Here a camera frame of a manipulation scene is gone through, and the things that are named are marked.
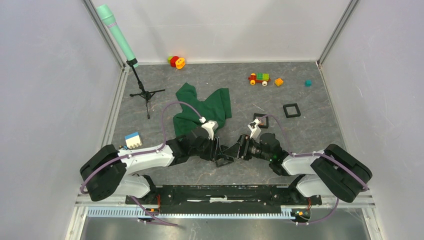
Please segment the black display frame box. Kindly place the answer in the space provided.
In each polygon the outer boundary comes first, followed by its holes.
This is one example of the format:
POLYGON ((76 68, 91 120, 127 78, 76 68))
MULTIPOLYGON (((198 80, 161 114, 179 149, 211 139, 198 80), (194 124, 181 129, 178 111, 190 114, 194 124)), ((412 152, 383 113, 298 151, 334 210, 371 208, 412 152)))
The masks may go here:
POLYGON ((269 128, 269 117, 267 114, 262 113, 254 113, 253 119, 258 119, 260 123, 258 124, 258 127, 260 129, 268 129, 269 128))

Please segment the green fabric garment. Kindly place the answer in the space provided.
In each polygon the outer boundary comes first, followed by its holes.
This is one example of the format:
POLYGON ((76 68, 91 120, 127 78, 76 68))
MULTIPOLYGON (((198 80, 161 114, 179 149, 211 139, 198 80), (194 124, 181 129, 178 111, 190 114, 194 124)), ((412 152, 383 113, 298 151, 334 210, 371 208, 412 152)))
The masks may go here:
MULTIPOLYGON (((218 129, 225 126, 226 120, 232 118, 230 91, 228 88, 219 88, 205 100, 199 100, 196 88, 185 83, 177 92, 176 98, 195 108, 207 121, 216 121, 218 129)), ((182 112, 173 117, 175 135, 181 136, 201 126, 200 118, 189 106, 182 104, 182 112)))

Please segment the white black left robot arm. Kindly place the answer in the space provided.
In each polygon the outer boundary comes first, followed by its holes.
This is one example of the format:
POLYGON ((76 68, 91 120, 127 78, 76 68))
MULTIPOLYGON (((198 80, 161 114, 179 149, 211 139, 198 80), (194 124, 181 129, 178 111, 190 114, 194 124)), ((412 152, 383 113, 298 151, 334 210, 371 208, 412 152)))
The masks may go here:
POLYGON ((197 127, 187 134, 167 140, 164 145, 142 149, 116 149, 103 146, 79 170, 83 179, 82 194, 93 202, 112 195, 133 196, 145 204, 153 203, 157 190, 152 179, 135 173, 156 167, 170 167, 185 163, 191 157, 215 162, 218 167, 232 159, 223 154, 228 147, 217 136, 210 138, 208 130, 197 127))

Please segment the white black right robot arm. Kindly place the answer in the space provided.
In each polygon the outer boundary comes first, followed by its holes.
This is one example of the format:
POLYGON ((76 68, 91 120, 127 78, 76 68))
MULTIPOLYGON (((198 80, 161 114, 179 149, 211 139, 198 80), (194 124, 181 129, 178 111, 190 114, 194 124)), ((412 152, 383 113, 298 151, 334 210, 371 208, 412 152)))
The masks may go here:
POLYGON ((373 177, 367 166, 337 144, 309 153, 289 153, 273 133, 264 133, 259 140, 242 134, 223 154, 245 161, 262 159, 279 176, 298 176, 288 191, 295 204, 316 195, 333 195, 351 203, 369 189, 368 182, 373 177))

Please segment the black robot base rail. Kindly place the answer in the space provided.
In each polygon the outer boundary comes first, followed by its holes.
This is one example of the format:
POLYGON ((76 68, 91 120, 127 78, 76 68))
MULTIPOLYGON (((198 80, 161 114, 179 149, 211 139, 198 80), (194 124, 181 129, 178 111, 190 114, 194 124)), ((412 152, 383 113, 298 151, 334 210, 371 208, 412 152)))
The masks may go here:
POLYGON ((322 198, 305 197, 294 184, 153 185, 138 202, 161 214, 277 214, 282 206, 320 206, 322 198))

